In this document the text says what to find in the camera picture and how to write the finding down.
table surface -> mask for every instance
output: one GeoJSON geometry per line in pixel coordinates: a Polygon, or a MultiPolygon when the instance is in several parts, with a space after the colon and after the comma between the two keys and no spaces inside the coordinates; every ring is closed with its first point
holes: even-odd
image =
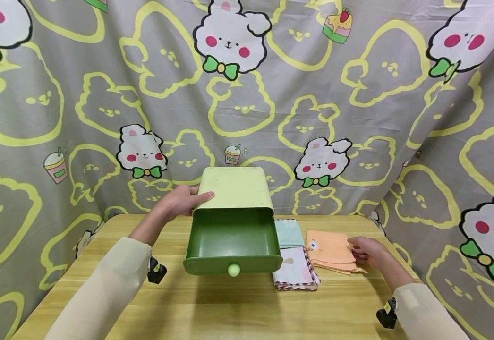
{"type": "MultiPolygon", "coordinates": [[[[143,215],[118,215],[103,226],[67,273],[58,281],[13,340],[43,339],[62,309],[90,276],[101,258],[143,215]]],[[[394,247],[362,216],[276,216],[294,218],[307,230],[367,236],[380,240],[414,275],[394,247]]],[[[191,276],[183,268],[191,219],[169,223],[153,247],[168,268],[157,285],[144,283],[107,337],[119,339],[406,339],[397,323],[384,329],[375,313],[391,298],[379,272],[343,275],[315,268],[318,291],[277,291],[270,274],[191,276]]]]}

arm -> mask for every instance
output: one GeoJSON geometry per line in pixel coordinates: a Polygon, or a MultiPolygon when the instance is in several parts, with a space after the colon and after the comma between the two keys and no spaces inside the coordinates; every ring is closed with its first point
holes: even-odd
{"type": "Polygon", "coordinates": [[[396,299],[396,315],[409,340],[468,340],[430,289],[414,278],[375,239],[354,237],[352,253],[359,264],[378,269],[396,299]]]}
{"type": "Polygon", "coordinates": [[[47,333],[48,340],[100,340],[110,332],[147,276],[151,247],[162,228],[178,215],[213,197],[197,188],[179,186],[143,218],[128,238],[105,255],[75,293],[47,333]]]}

pink patterned towel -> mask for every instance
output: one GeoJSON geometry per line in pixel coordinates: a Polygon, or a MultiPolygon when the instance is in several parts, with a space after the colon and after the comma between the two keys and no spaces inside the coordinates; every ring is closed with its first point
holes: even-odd
{"type": "Polygon", "coordinates": [[[304,247],[281,250],[283,264],[273,273],[278,290],[317,290],[321,280],[307,257],[304,247]]]}

cream sweater sleeve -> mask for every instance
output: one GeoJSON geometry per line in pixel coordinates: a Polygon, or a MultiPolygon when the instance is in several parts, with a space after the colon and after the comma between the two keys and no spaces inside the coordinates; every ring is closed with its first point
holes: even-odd
{"type": "Polygon", "coordinates": [[[409,340],[469,340],[432,291],[410,283],[394,291],[396,315],[409,340]]]}
{"type": "Polygon", "coordinates": [[[151,247],[123,237],[71,298],[46,340],[100,340],[133,300],[148,273],[151,247]]]}

folded cloth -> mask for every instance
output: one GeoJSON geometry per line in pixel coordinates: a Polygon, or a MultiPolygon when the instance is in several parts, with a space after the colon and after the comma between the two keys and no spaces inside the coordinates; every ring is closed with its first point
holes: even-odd
{"type": "Polygon", "coordinates": [[[365,272],[364,269],[357,267],[346,235],[309,230],[307,239],[307,255],[312,265],[345,275],[365,272]]]}
{"type": "Polygon", "coordinates": [[[273,283],[278,290],[317,290],[321,280],[309,263],[304,247],[281,251],[283,264],[273,273],[273,283]]]}
{"type": "Polygon", "coordinates": [[[304,237],[296,220],[275,220],[278,232],[279,248],[294,248],[304,246],[304,237]]]}

